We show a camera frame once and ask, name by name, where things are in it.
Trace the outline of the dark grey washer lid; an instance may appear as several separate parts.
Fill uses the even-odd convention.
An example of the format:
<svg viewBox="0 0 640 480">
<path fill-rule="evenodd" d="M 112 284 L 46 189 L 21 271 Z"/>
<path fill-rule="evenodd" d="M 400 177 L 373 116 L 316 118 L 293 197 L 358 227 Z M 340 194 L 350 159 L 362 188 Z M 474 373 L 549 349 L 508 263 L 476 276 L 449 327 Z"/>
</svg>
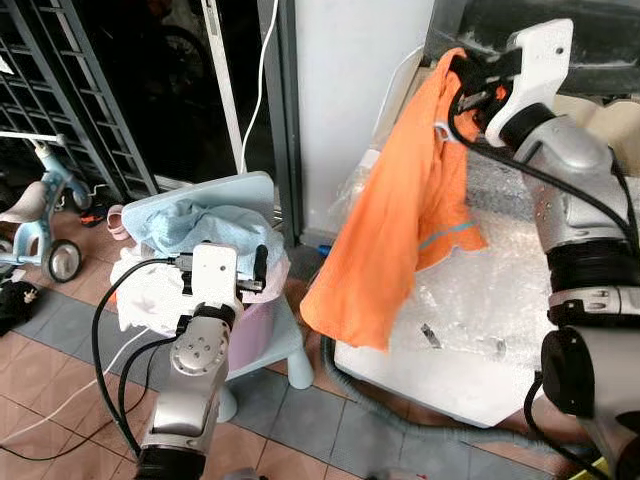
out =
<svg viewBox="0 0 640 480">
<path fill-rule="evenodd" d="M 443 52 L 465 47 L 488 58 L 506 49 L 520 29 L 559 18 L 573 22 L 563 95 L 640 91 L 639 0 L 435 0 L 424 56 L 431 64 Z"/>
</svg>

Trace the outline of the dark metal grille gate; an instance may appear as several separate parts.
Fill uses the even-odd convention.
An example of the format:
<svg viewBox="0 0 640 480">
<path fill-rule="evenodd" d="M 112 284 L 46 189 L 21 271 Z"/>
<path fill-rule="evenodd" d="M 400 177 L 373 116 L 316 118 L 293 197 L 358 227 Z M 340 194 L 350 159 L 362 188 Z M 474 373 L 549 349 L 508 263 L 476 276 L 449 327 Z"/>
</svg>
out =
<svg viewBox="0 0 640 480">
<path fill-rule="evenodd" d="M 60 134 L 72 172 L 116 200 L 157 195 L 87 19 L 84 0 L 0 0 L 0 127 Z"/>
</svg>

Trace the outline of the light blue child tricycle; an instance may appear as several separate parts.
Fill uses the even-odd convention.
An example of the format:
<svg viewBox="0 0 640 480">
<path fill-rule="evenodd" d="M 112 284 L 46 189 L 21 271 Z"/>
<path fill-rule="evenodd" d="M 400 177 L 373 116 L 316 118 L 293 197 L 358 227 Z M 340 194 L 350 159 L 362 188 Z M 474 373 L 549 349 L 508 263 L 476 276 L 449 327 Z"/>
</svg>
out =
<svg viewBox="0 0 640 480">
<path fill-rule="evenodd" d="M 35 134 L 0 131 L 0 138 L 17 138 L 32 143 L 33 151 L 44 165 L 40 180 L 29 184 L 8 210 L 0 212 L 0 221 L 18 225 L 12 241 L 0 239 L 0 280 L 22 265 L 41 266 L 56 283 L 76 279 L 83 268 L 83 253 L 76 242 L 52 233 L 55 207 L 70 191 L 70 205 L 81 212 L 91 206 L 92 189 L 76 178 L 51 146 L 64 147 L 64 134 Z"/>
</svg>

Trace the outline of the white cloth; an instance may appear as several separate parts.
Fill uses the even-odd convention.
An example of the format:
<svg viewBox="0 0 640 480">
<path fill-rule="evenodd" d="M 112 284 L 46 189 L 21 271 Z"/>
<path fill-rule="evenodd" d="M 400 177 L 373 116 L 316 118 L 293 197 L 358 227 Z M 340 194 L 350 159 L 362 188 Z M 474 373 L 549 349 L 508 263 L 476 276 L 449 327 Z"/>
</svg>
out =
<svg viewBox="0 0 640 480">
<path fill-rule="evenodd" d="M 114 293 L 114 325 L 120 332 L 143 326 L 164 337 L 173 337 L 179 317 L 191 315 L 198 303 L 183 294 L 183 288 L 179 268 L 164 264 L 143 266 Z"/>
</svg>

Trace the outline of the light blue plastic chair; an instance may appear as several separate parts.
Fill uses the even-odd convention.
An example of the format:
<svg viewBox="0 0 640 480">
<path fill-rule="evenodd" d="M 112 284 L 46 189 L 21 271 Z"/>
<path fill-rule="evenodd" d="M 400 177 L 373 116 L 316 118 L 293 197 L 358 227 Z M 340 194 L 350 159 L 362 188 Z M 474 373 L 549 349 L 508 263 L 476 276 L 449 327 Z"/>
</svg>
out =
<svg viewBox="0 0 640 480">
<path fill-rule="evenodd" d="M 143 210 L 160 209 L 160 207 L 173 204 L 175 201 L 189 198 L 189 200 L 195 201 L 196 204 L 202 206 L 241 206 L 243 209 L 261 212 L 266 219 L 269 219 L 275 207 L 275 193 L 276 188 L 269 174 L 250 172 L 230 175 L 230 177 L 221 179 L 206 180 L 206 182 L 195 184 L 195 186 L 187 186 L 174 189 L 174 191 L 160 193 L 160 195 L 142 198 L 142 200 L 125 205 L 124 210 L 128 209 L 128 207 Z M 133 238 L 133 246 L 123 248 L 120 251 L 119 259 L 115 261 L 113 268 L 111 268 L 110 279 L 113 282 L 119 279 L 128 279 L 127 270 L 146 259 L 161 259 L 161 256 L 157 256 L 150 247 Z M 275 297 L 275 289 L 268 284 L 269 276 L 283 273 L 283 271 L 287 271 L 289 274 L 289 270 L 291 270 L 291 261 L 289 261 L 287 253 L 285 253 L 284 259 L 279 264 L 276 264 L 275 268 L 268 269 L 264 291 L 261 293 L 242 293 L 241 300 L 244 303 L 244 308 L 256 305 L 256 303 L 268 302 L 270 298 Z M 251 273 L 238 273 L 238 278 L 244 278 L 244 276 L 253 276 L 253 271 Z M 292 369 L 289 372 L 288 380 L 294 389 L 306 389 L 314 384 L 314 370 L 308 364 L 305 351 L 285 361 L 288 362 Z"/>
</svg>

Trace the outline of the white pole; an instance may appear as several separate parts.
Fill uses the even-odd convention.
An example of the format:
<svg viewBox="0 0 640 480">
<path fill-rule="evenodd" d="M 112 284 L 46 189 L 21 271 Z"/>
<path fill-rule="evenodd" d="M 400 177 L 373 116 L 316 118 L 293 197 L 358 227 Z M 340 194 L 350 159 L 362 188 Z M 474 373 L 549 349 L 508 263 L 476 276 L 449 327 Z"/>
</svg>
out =
<svg viewBox="0 0 640 480">
<path fill-rule="evenodd" d="M 201 13 L 204 14 L 206 36 L 212 56 L 212 68 L 214 68 L 216 83 L 218 83 L 221 110 L 223 110 L 225 123 L 227 123 L 230 154 L 233 155 L 236 172 L 244 174 L 248 168 L 242 151 L 243 137 L 238 120 L 236 96 L 234 96 L 233 86 L 230 83 L 229 61 L 224 45 L 225 31 L 221 27 L 218 1 L 198 0 L 198 4 L 200 4 Z"/>
</svg>

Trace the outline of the orange shirt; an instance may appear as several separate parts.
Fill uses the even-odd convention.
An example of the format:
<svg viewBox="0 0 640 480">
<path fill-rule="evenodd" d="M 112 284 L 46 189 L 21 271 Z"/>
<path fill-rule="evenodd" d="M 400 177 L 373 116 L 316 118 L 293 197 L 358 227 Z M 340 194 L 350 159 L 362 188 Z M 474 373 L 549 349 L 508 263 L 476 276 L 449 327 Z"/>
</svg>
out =
<svg viewBox="0 0 640 480">
<path fill-rule="evenodd" d="M 385 351 L 417 271 L 456 250 L 481 251 L 486 239 L 466 204 L 467 155 L 474 140 L 470 116 L 445 134 L 467 59 L 445 52 L 399 114 L 372 165 L 330 255 L 300 303 L 308 328 L 355 347 Z"/>
</svg>

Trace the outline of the beige sink basin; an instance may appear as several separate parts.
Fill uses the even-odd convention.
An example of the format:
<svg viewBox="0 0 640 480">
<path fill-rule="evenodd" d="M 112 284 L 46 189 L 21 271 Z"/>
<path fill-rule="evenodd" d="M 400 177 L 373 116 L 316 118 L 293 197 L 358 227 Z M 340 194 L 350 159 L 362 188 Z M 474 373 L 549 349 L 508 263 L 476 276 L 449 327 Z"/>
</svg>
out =
<svg viewBox="0 0 640 480">
<path fill-rule="evenodd" d="M 634 157 L 640 150 L 640 104 L 634 100 L 618 100 L 600 105 L 588 99 L 557 95 L 554 113 L 568 115 L 581 127 L 622 154 Z"/>
</svg>

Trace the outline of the light blue cloth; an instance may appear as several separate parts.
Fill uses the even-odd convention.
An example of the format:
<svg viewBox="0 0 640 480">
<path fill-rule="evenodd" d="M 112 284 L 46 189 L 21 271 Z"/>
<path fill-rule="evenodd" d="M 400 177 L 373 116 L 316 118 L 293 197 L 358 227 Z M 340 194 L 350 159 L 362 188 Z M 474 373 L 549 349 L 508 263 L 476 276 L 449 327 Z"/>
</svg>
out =
<svg viewBox="0 0 640 480">
<path fill-rule="evenodd" d="M 237 252 L 238 273 L 251 273 L 260 246 L 268 251 L 268 269 L 285 257 L 282 233 L 270 228 L 261 212 L 247 207 L 202 206 L 183 198 L 160 209 L 127 207 L 124 220 L 131 236 L 161 257 L 192 253 L 205 242 L 229 244 Z"/>
</svg>

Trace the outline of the pink plastic basin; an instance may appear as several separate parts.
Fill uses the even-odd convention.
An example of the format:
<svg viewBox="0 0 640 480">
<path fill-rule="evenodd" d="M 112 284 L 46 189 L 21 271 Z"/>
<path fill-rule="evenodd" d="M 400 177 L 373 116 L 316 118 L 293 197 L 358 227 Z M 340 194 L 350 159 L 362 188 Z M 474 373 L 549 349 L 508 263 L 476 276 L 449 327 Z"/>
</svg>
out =
<svg viewBox="0 0 640 480">
<path fill-rule="evenodd" d="M 305 339 L 285 293 L 288 280 L 287 271 L 269 276 L 268 284 L 275 289 L 276 296 L 268 302 L 247 306 L 230 330 L 228 380 L 265 369 L 282 358 L 293 358 L 305 349 Z"/>
</svg>

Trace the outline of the white washing machine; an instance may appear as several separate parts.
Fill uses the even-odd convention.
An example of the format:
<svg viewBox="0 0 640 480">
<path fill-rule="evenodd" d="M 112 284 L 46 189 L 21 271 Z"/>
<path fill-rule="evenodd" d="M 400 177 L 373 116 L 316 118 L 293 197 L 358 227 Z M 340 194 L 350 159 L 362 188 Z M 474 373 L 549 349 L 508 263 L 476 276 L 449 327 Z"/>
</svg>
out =
<svg viewBox="0 0 640 480">
<path fill-rule="evenodd" d="M 429 74 L 439 59 L 435 60 Z M 404 102 L 401 113 L 413 93 Z M 529 220 L 538 236 L 532 214 L 534 201 L 524 174 L 490 157 L 476 154 L 470 148 L 467 150 L 467 205 L 471 209 L 503 212 L 512 218 Z M 543 250 L 541 255 L 547 262 Z M 532 366 L 507 364 L 499 358 L 453 349 L 381 352 L 343 346 L 335 340 L 338 366 L 349 375 L 447 412 L 460 421 L 479 426 L 495 425 L 520 407 L 525 390 L 529 389 L 535 372 L 540 370 L 541 343 L 553 328 L 548 317 L 549 300 L 550 294 L 545 315 L 550 328 L 539 340 Z"/>
</svg>

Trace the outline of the pink slipper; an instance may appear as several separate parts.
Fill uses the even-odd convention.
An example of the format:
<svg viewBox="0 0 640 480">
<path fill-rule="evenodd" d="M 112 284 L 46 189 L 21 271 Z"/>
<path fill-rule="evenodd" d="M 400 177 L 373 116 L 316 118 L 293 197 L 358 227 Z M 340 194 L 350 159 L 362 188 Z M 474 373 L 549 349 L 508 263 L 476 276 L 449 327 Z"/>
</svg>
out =
<svg viewBox="0 0 640 480">
<path fill-rule="evenodd" d="M 109 207 L 108 214 L 105 216 L 105 227 L 110 237 L 116 242 L 132 242 L 133 237 L 128 229 L 125 228 L 123 221 L 123 205 L 113 205 Z"/>
</svg>

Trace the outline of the black toy on floor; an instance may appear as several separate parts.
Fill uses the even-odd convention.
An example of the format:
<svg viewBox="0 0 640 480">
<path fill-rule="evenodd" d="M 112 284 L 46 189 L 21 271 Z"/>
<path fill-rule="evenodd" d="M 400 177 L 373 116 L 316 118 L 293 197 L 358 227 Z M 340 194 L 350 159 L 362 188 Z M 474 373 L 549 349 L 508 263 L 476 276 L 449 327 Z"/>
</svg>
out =
<svg viewBox="0 0 640 480">
<path fill-rule="evenodd" d="M 29 282 L 0 282 L 0 337 L 27 324 L 40 288 Z"/>
</svg>

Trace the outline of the clear bubble wrap sheet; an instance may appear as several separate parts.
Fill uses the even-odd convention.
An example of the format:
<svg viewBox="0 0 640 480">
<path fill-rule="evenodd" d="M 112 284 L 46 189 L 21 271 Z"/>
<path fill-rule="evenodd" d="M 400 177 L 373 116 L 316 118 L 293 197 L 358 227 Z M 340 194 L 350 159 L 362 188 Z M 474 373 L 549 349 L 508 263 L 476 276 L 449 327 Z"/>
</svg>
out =
<svg viewBox="0 0 640 480">
<path fill-rule="evenodd" d="M 367 152 L 358 165 L 346 196 L 348 215 L 381 150 Z M 468 210 L 486 248 L 456 250 L 438 265 L 417 271 L 388 349 L 376 351 L 453 349 L 532 366 L 539 340 L 550 328 L 545 319 L 548 268 L 534 224 L 503 212 Z"/>
</svg>

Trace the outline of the grey door frame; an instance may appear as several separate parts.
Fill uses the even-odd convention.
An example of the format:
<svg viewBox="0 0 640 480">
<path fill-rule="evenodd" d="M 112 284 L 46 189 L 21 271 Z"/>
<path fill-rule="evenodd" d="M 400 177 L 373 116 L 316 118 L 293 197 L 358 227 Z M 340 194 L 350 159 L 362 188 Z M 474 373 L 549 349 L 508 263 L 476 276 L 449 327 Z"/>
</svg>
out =
<svg viewBox="0 0 640 480">
<path fill-rule="evenodd" d="M 283 236 L 288 248 L 300 243 L 305 228 L 300 100 L 294 0 L 257 0 L 265 50 L 265 104 L 268 105 L 273 179 L 282 210 Z"/>
</svg>

